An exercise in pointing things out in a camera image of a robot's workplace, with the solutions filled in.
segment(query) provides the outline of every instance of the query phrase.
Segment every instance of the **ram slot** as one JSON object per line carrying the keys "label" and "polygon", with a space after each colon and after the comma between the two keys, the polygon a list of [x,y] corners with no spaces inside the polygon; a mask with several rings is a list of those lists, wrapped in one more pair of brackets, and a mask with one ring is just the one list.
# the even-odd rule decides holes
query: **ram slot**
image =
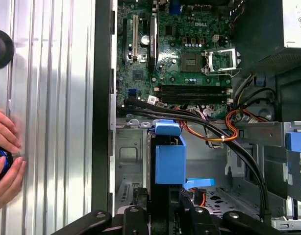
{"label": "ram slot", "polygon": [[163,94],[186,95],[186,94],[223,94],[226,92],[224,87],[216,86],[192,86],[192,85],[161,85],[160,91]]}
{"label": "ram slot", "polygon": [[139,32],[139,17],[133,16],[133,59],[137,59],[137,43],[138,43],[138,32]]}
{"label": "ram slot", "polygon": [[226,95],[190,95],[162,94],[161,102],[166,104],[223,104]]}

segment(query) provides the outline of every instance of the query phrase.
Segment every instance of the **black knob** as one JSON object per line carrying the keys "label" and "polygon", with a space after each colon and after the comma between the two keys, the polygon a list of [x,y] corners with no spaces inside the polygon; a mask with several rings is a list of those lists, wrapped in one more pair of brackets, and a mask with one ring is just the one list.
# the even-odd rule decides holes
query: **black knob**
{"label": "black knob", "polygon": [[0,179],[3,178],[3,176],[7,173],[7,171],[10,169],[12,163],[13,163],[13,158],[12,154],[5,151],[4,149],[0,148],[0,157],[4,156],[5,157],[5,162],[4,162],[4,168],[0,174]]}
{"label": "black knob", "polygon": [[9,64],[13,55],[14,45],[12,39],[8,34],[0,30],[0,69]]}

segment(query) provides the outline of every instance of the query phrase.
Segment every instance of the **motherboard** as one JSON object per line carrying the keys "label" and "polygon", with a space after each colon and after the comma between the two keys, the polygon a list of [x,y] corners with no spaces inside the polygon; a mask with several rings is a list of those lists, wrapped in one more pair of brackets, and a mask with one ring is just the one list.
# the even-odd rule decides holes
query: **motherboard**
{"label": "motherboard", "polygon": [[[153,2],[119,1],[117,103],[136,97],[158,106],[199,106],[223,118],[231,76],[203,68],[206,51],[231,46],[229,14],[211,5]],[[230,55],[213,54],[213,70],[231,63]]]}

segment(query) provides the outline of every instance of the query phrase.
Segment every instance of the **expansion slot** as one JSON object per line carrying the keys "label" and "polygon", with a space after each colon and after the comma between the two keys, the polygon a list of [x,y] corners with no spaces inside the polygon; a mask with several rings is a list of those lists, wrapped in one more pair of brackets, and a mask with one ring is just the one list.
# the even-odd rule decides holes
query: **expansion slot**
{"label": "expansion slot", "polygon": [[153,71],[157,63],[157,18],[152,16],[150,19],[150,60],[149,70]]}
{"label": "expansion slot", "polygon": [[133,59],[137,59],[137,43],[138,43],[138,32],[139,32],[139,17],[133,16],[133,44],[132,44],[132,55]]}
{"label": "expansion slot", "polygon": [[126,62],[126,40],[127,40],[127,19],[124,18],[122,21],[122,63],[125,65]]}

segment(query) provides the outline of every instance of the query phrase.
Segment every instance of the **pcie slot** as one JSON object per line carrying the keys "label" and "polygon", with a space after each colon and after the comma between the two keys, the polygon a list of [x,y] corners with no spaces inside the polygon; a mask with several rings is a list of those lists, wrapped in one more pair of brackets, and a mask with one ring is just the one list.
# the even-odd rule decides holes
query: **pcie slot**
{"label": "pcie slot", "polygon": [[223,104],[226,103],[226,95],[173,95],[165,94],[161,102],[167,104]]}
{"label": "pcie slot", "polygon": [[223,94],[226,92],[224,87],[216,86],[186,86],[186,85],[161,85],[160,91],[163,94]]}
{"label": "pcie slot", "polygon": [[126,40],[127,40],[127,19],[124,18],[122,21],[122,63],[125,65],[126,62]]}
{"label": "pcie slot", "polygon": [[132,55],[137,57],[137,43],[138,43],[138,32],[139,32],[139,17],[133,16],[133,44],[132,44]]}

